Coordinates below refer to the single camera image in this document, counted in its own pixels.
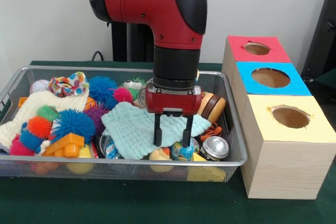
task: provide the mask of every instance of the circular hole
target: circular hole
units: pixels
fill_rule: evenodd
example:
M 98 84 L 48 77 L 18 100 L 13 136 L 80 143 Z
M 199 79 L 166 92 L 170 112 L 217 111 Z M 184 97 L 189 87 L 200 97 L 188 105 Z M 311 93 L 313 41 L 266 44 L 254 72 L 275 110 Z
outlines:
M 309 115 L 302 110 L 289 106 L 280 106 L 272 110 L 274 118 L 284 126 L 299 129 L 309 124 Z
M 244 49 L 253 55 L 266 55 L 271 50 L 268 46 L 255 42 L 247 43 Z
M 272 68 L 259 68 L 252 72 L 252 78 L 270 88 L 283 88 L 290 83 L 290 78 L 284 72 Z

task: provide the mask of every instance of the wire basket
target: wire basket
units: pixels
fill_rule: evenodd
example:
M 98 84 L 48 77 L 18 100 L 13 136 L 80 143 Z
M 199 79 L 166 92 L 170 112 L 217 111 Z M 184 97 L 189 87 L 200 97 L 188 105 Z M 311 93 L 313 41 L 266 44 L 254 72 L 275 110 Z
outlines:
M 0 94 L 1 125 L 14 118 L 18 111 L 19 98 L 29 96 L 29 88 L 35 81 L 70 76 L 76 71 L 84 72 L 88 79 L 97 75 L 108 76 L 117 83 L 124 83 L 137 77 L 144 80 L 153 77 L 151 70 L 143 69 L 23 67 L 16 71 Z M 220 72 L 201 71 L 197 85 L 201 86 L 203 91 L 219 95 L 227 101 L 225 111 L 218 121 L 223 128 L 221 137 L 229 144 L 229 155 L 222 162 L 0 155 L 0 176 L 227 182 L 237 167 L 244 164 L 247 159 L 246 146 L 229 82 Z M 37 172 L 37 166 L 50 164 L 57 164 L 58 168 L 47 173 Z

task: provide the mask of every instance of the stacked boxes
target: stacked boxes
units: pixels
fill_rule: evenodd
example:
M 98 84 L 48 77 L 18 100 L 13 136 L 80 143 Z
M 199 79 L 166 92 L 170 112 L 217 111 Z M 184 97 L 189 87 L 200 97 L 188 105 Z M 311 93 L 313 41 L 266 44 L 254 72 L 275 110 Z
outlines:
M 336 154 L 336 133 L 277 38 L 234 37 L 223 70 L 243 127 L 249 198 L 315 199 Z

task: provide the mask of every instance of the green table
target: green table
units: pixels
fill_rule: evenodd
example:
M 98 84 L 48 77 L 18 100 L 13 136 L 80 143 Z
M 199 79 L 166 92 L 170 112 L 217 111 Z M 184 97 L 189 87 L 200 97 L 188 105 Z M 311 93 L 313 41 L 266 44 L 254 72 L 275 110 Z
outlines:
M 150 63 L 32 62 L 151 68 Z M 220 64 L 200 64 L 219 71 Z M 240 170 L 226 184 L 1 178 L 1 223 L 336 223 L 336 167 L 317 200 L 248 199 Z

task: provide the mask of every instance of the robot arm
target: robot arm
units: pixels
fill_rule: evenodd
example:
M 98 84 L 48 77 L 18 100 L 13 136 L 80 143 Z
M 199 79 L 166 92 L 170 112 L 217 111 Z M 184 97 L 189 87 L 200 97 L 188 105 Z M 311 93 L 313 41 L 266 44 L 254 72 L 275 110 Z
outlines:
M 191 117 L 183 139 L 184 146 L 188 145 L 192 115 L 201 103 L 195 78 L 206 28 L 207 0 L 89 1 L 101 20 L 146 24 L 152 29 L 154 79 L 146 90 L 146 101 L 148 111 L 157 115 L 154 142 L 161 144 L 160 115 L 180 114 Z

